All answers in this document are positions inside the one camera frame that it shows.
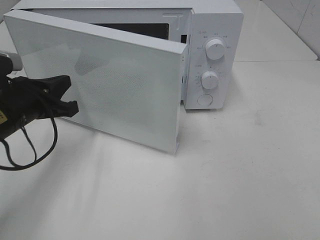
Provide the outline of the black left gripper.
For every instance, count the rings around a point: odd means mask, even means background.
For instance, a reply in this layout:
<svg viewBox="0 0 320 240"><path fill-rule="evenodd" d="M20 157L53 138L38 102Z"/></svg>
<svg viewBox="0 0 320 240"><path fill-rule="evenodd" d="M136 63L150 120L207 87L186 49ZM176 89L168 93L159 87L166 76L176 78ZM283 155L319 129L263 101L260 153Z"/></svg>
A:
<svg viewBox="0 0 320 240"><path fill-rule="evenodd" d="M42 79L1 77L0 139L5 140L34 120L76 115L77 101L61 100L71 85L68 75Z"/></svg>

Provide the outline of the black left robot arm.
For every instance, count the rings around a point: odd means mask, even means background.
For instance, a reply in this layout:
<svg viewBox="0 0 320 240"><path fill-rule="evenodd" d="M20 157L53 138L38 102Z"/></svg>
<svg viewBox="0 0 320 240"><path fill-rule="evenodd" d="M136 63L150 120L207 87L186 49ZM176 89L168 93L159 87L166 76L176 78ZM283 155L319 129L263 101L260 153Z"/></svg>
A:
<svg viewBox="0 0 320 240"><path fill-rule="evenodd" d="M73 117L79 112L77 102L62 101L71 87L67 75L42 79L24 76L10 78L22 69L16 53L0 53L0 138L4 140L34 120Z"/></svg>

